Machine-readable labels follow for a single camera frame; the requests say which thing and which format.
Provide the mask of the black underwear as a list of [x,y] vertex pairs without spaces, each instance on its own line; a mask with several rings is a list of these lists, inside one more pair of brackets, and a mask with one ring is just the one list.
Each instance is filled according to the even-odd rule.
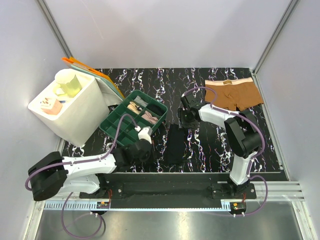
[[185,132],[177,124],[171,124],[167,135],[164,161],[169,165],[179,165],[183,162],[185,151]]

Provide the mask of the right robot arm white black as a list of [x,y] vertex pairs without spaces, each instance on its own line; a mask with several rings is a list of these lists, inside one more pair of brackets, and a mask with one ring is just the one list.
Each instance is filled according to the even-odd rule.
[[239,198],[250,183],[252,161],[265,146],[264,137],[249,110],[230,111],[208,102],[200,102],[191,95],[182,95],[182,108],[178,109],[179,126],[194,128],[207,122],[225,129],[229,146],[234,154],[227,183],[221,194]]

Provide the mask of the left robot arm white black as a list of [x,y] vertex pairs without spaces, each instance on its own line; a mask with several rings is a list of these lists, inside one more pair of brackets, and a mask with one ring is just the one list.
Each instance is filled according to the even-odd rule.
[[103,198],[108,186],[99,175],[122,171],[134,162],[146,162],[152,150],[152,141],[140,139],[111,153],[85,157],[62,157],[54,151],[28,170],[25,187],[36,202],[71,192]]

